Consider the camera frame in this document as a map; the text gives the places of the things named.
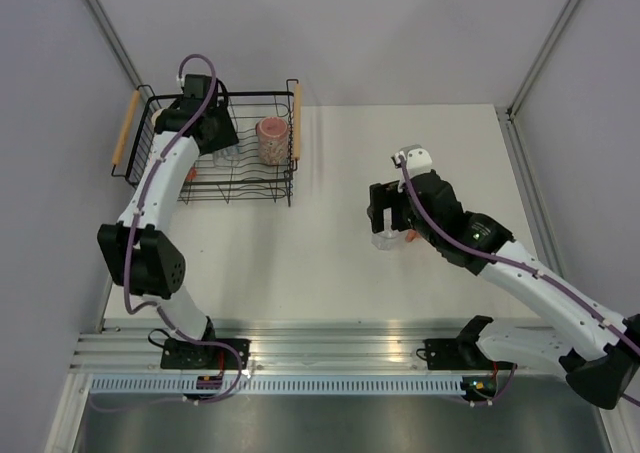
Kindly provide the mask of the salmon pink mug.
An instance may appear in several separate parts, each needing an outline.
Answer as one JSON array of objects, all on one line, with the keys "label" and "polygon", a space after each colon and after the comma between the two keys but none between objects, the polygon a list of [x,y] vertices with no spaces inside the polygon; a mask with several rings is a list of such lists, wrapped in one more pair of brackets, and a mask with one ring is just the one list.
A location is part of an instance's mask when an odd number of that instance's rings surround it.
[{"label": "salmon pink mug", "polygon": [[411,243],[413,242],[416,238],[418,237],[418,233],[415,230],[410,230],[406,237],[405,237],[405,241],[407,243]]}]

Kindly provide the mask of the faceted clear glass cup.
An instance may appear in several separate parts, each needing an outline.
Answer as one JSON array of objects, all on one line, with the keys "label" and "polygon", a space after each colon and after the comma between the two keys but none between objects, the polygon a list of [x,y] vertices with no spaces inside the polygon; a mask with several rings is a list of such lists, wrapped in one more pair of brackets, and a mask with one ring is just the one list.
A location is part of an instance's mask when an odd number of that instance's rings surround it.
[{"label": "faceted clear glass cup", "polygon": [[404,234],[394,230],[384,230],[371,236],[371,243],[380,251],[390,251],[403,244]]}]

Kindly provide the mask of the small clear glass cup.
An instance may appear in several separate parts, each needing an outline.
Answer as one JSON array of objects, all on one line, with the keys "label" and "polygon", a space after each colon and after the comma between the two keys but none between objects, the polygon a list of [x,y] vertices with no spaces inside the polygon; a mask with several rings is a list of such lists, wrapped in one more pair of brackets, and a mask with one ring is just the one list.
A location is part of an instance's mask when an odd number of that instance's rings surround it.
[{"label": "small clear glass cup", "polygon": [[212,161],[215,167],[234,167],[240,161],[239,146],[232,145],[215,151],[212,154]]}]

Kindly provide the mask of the pink patterned ceramic mug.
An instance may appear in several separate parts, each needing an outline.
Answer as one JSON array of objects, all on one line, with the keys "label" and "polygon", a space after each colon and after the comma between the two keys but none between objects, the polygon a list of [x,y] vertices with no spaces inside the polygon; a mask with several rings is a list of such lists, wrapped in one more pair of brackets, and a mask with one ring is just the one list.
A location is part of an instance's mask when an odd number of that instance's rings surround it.
[{"label": "pink patterned ceramic mug", "polygon": [[288,151],[288,123],[279,117],[262,118],[256,124],[258,155],[263,163],[274,166],[281,164]]}]

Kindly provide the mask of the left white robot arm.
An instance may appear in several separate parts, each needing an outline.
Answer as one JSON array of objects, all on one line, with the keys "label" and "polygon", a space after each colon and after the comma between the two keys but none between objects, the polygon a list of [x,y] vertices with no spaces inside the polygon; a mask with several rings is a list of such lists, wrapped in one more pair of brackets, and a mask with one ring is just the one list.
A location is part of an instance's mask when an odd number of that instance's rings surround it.
[{"label": "left white robot arm", "polygon": [[226,87],[207,75],[181,81],[181,97],[154,121],[151,152],[130,203],[115,223],[100,226],[97,241],[114,284],[123,289],[126,312],[154,309],[186,341],[184,358],[206,369],[218,357],[215,330],[187,291],[186,259],[167,229],[196,160],[239,139]]}]

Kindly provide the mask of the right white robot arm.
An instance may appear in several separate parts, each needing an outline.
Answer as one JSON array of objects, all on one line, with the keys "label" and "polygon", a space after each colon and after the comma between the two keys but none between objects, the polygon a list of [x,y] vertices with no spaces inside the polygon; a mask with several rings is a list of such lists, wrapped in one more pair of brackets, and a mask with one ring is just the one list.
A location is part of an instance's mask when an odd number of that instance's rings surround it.
[{"label": "right white robot arm", "polygon": [[538,261],[488,215],[467,211],[451,184],[430,171],[410,182],[374,183],[373,233],[412,230],[448,263],[511,294],[550,325],[530,330],[476,315],[446,343],[452,364],[481,370],[526,367],[559,377],[582,399],[612,410],[639,370],[639,318],[589,299]]}]

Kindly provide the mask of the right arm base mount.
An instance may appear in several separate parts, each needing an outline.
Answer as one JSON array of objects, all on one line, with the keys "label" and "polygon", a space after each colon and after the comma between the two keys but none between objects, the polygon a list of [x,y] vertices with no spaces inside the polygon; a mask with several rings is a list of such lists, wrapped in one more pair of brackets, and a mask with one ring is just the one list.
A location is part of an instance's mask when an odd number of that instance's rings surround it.
[{"label": "right arm base mount", "polygon": [[427,338],[415,350],[415,356],[427,364],[430,371],[508,371],[514,364],[490,360],[477,346],[480,333],[494,320],[476,315],[454,338]]}]

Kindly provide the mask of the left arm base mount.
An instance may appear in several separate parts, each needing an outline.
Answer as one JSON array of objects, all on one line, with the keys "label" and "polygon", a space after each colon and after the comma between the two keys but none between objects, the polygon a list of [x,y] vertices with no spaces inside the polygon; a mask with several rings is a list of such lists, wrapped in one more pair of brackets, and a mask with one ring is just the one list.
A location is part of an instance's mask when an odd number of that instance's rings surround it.
[{"label": "left arm base mount", "polygon": [[217,338],[220,346],[195,345],[170,336],[165,329],[153,329],[147,341],[161,350],[164,370],[238,370],[247,366],[251,341],[246,338]]}]

